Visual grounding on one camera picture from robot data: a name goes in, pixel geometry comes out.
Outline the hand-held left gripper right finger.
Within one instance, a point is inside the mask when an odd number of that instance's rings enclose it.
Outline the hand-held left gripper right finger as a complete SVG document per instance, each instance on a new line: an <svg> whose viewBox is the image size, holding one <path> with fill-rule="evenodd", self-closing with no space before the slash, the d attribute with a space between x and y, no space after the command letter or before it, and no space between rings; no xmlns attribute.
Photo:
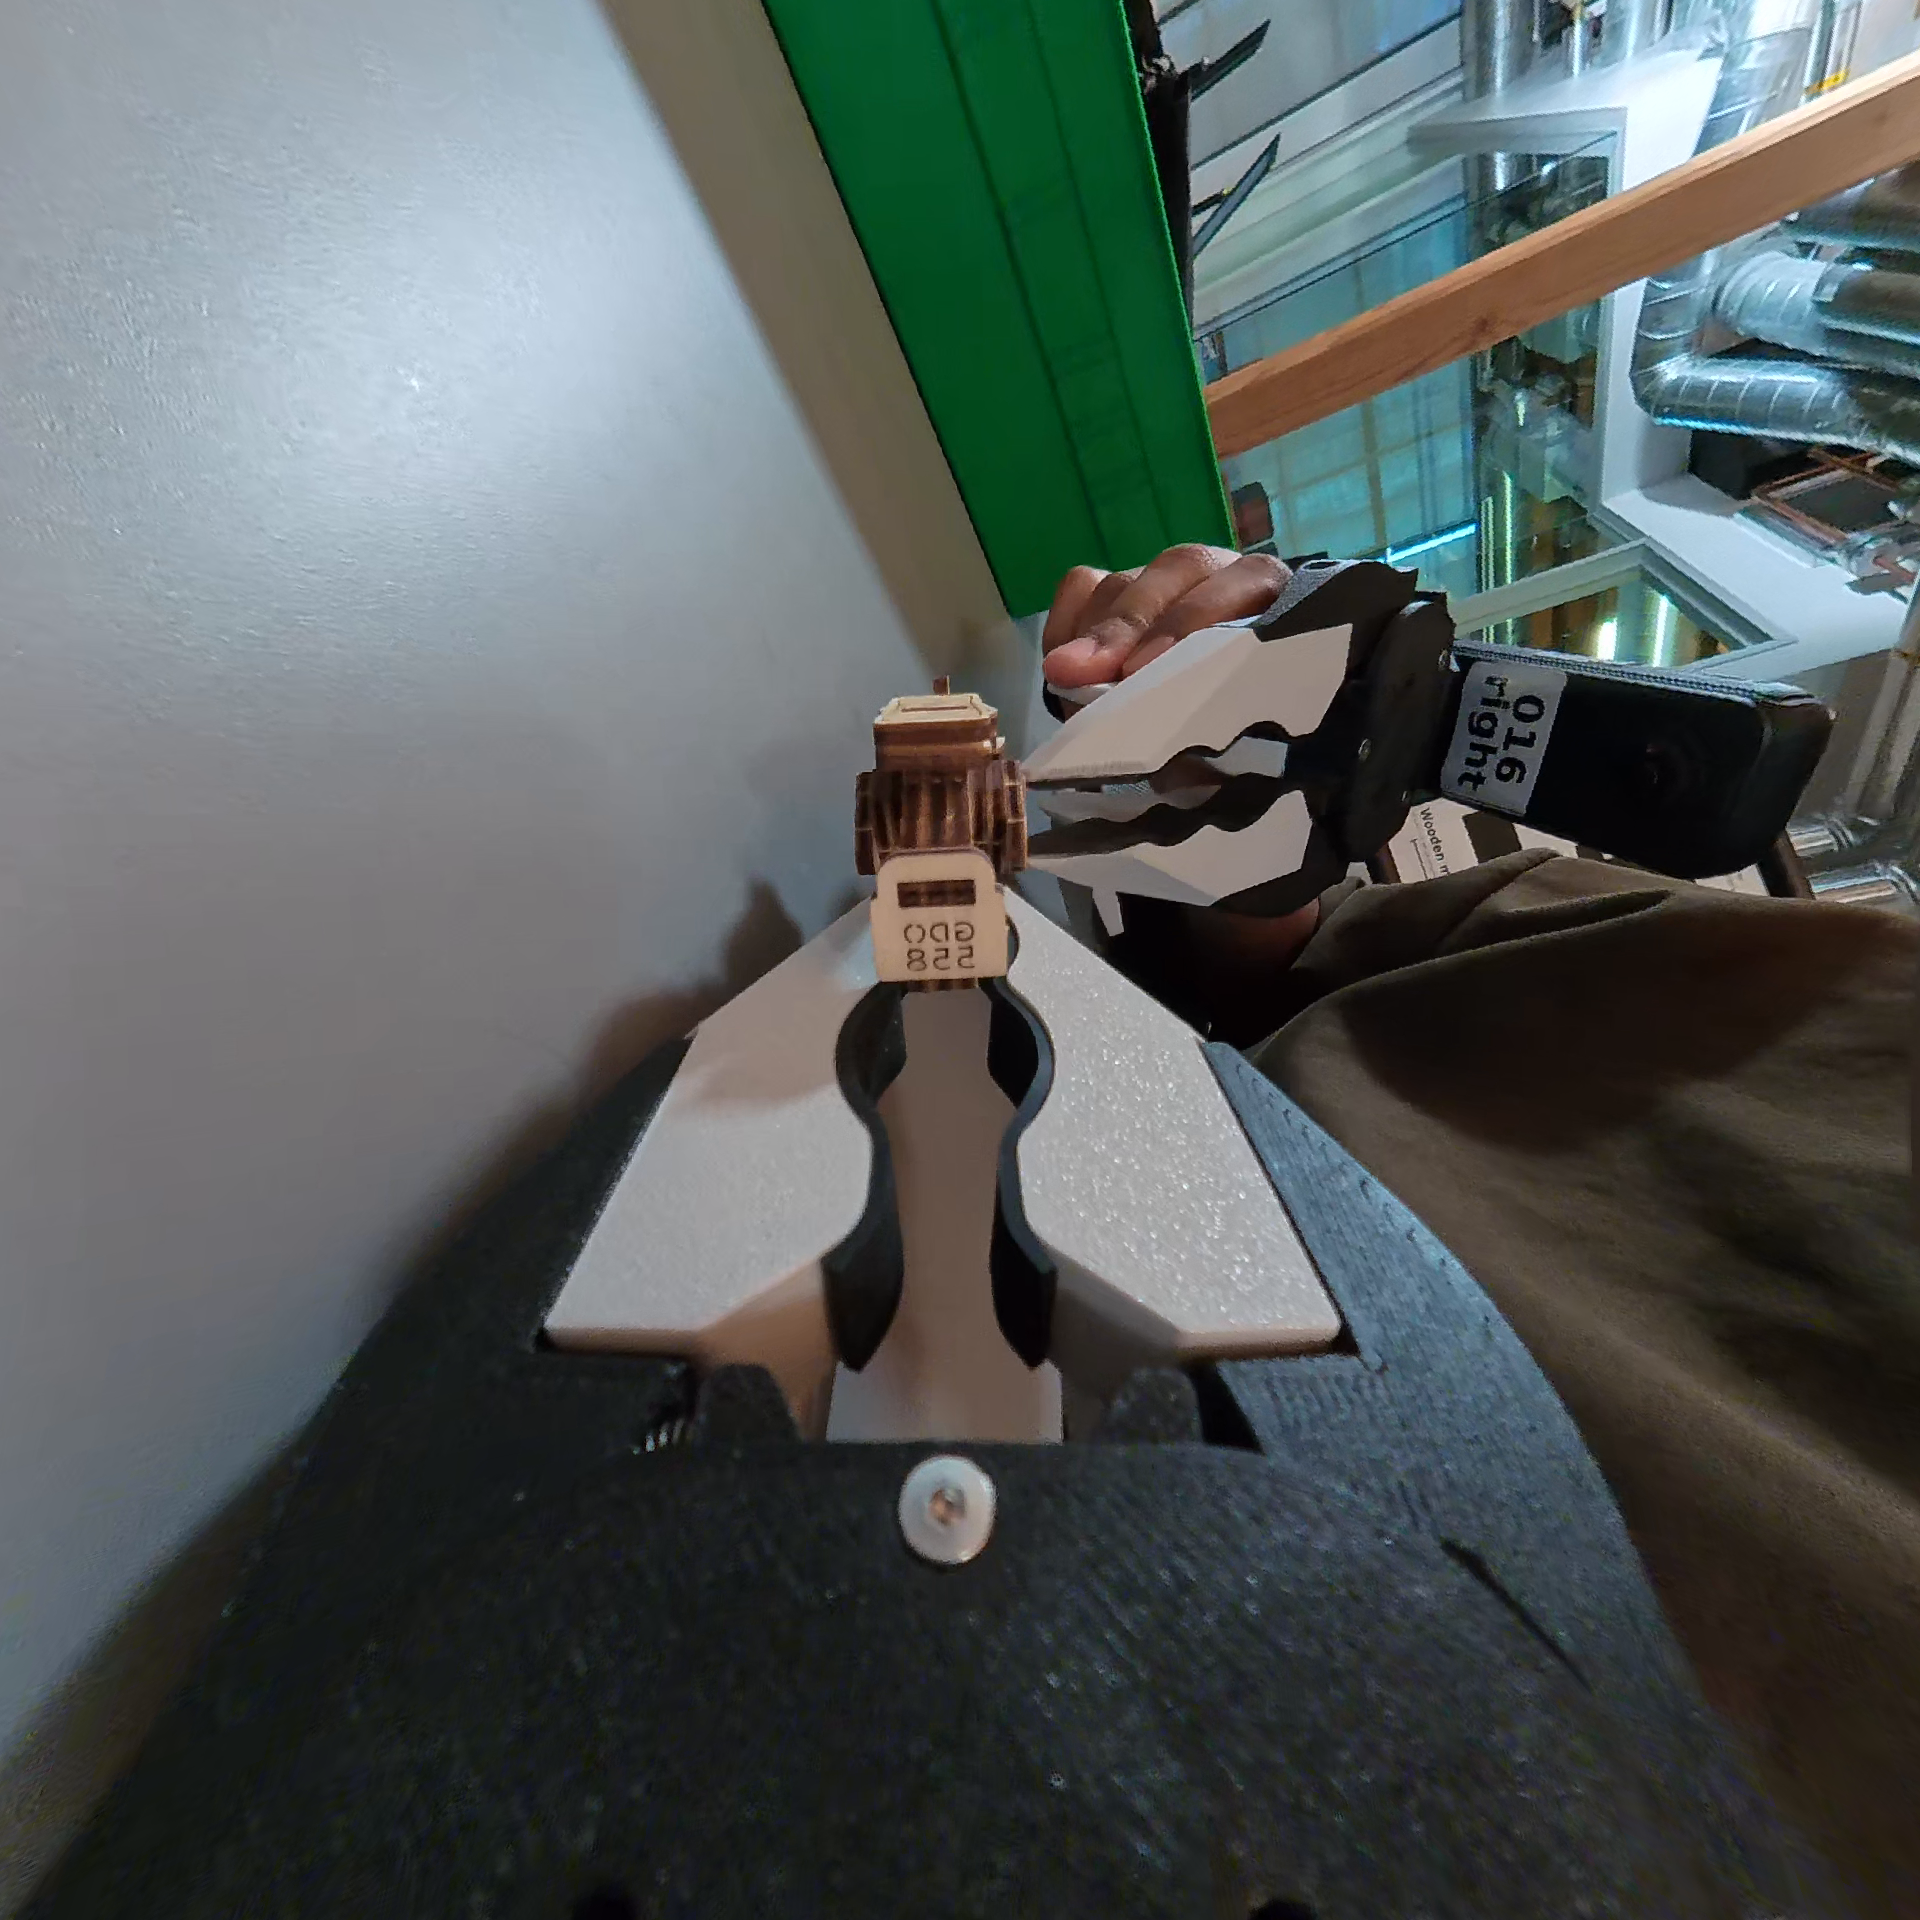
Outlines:
<svg viewBox="0 0 1920 1920"><path fill-rule="evenodd" d="M1324 1354L1343 1320L1209 1049L1073 936L1008 901L991 981L993 1304L1060 1375Z"/></svg>

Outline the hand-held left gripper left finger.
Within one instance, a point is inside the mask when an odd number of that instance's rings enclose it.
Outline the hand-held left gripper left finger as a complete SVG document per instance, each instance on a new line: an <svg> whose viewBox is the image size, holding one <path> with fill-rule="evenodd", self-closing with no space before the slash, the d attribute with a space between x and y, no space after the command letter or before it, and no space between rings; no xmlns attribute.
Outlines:
<svg viewBox="0 0 1920 1920"><path fill-rule="evenodd" d="M860 905L694 1032L546 1340L704 1372L866 1368L906 1287L880 1116L904 1068L904 993Z"/></svg>

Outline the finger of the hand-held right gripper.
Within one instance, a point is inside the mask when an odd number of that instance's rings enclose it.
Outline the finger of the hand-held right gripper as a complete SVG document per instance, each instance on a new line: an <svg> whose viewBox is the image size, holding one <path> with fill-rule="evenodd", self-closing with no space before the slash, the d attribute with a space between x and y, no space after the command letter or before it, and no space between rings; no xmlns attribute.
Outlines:
<svg viewBox="0 0 1920 1920"><path fill-rule="evenodd" d="M1297 785L1176 777L1032 786L1030 868L1130 896L1278 922L1322 895L1322 831Z"/></svg>
<svg viewBox="0 0 1920 1920"><path fill-rule="evenodd" d="M1351 621L1275 637L1252 627L1193 634L1064 722L1032 752L1030 783L1127 785L1256 729L1310 736L1348 677L1351 648Z"/></svg>

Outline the wooden puzzle model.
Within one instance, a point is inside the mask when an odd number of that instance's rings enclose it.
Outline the wooden puzzle model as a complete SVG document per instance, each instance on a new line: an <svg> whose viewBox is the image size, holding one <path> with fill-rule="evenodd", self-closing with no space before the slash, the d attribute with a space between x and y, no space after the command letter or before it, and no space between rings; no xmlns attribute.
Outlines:
<svg viewBox="0 0 1920 1920"><path fill-rule="evenodd" d="M880 983L954 993L1007 976L1008 882L1027 864L1027 783L1000 712L936 679L873 722L873 768L855 780L855 868L876 879Z"/></svg>

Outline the grey desk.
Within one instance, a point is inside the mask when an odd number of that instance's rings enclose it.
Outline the grey desk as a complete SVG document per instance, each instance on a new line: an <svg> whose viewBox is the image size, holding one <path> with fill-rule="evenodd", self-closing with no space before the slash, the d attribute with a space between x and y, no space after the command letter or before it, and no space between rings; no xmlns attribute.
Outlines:
<svg viewBox="0 0 1920 1920"><path fill-rule="evenodd" d="M4 1857L1002 610L759 4L4 4Z"/></svg>

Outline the person's right hand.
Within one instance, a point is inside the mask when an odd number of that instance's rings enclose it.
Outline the person's right hand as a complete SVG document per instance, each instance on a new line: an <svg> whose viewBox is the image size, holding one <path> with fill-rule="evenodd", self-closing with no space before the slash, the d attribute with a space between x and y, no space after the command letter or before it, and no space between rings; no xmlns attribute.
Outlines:
<svg viewBox="0 0 1920 1920"><path fill-rule="evenodd" d="M1274 556L1176 544L1142 568L1073 568L1047 608L1043 703L1065 717L1075 688L1119 683L1191 634L1260 618L1289 585Z"/></svg>

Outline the white printed box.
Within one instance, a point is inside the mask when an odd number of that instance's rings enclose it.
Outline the white printed box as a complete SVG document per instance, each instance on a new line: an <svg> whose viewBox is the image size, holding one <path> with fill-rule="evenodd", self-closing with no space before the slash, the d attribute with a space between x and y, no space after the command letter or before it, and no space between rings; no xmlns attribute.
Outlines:
<svg viewBox="0 0 1920 1920"><path fill-rule="evenodd" d="M1417 882L1466 873L1518 850L1521 831L1504 816L1455 801L1430 801L1408 811L1382 863L1392 882Z"/></svg>

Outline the wooden handrail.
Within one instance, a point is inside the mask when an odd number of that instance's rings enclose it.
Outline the wooden handrail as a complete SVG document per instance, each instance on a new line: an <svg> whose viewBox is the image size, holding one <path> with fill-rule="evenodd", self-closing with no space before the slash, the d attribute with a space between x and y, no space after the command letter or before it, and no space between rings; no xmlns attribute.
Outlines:
<svg viewBox="0 0 1920 1920"><path fill-rule="evenodd" d="M1679 267L1919 156L1919 55L1207 384L1219 460Z"/></svg>

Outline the person's olive clothing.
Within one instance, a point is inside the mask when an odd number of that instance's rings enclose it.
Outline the person's olive clothing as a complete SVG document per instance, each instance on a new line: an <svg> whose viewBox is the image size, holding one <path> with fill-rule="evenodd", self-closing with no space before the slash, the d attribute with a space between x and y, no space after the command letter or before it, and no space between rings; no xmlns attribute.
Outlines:
<svg viewBox="0 0 1920 1920"><path fill-rule="evenodd" d="M1496 1298L1716 1712L1916 1915L1916 923L1521 852L1257 936L1233 1032Z"/></svg>

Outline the green plastic crate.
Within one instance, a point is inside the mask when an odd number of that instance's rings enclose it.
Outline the green plastic crate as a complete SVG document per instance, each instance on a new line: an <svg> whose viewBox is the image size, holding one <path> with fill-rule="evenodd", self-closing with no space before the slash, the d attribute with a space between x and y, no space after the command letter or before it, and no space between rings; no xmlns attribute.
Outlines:
<svg viewBox="0 0 1920 1920"><path fill-rule="evenodd" d="M768 3L1002 603L1233 516L1120 3Z"/></svg>

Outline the silver ventilation duct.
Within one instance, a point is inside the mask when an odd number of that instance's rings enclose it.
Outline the silver ventilation duct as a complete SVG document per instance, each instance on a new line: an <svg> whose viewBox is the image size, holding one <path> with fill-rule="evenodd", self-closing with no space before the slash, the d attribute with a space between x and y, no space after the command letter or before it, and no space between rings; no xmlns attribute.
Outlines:
<svg viewBox="0 0 1920 1920"><path fill-rule="evenodd" d="M1916 163L1650 276L1630 359L1659 426L1919 458Z"/></svg>

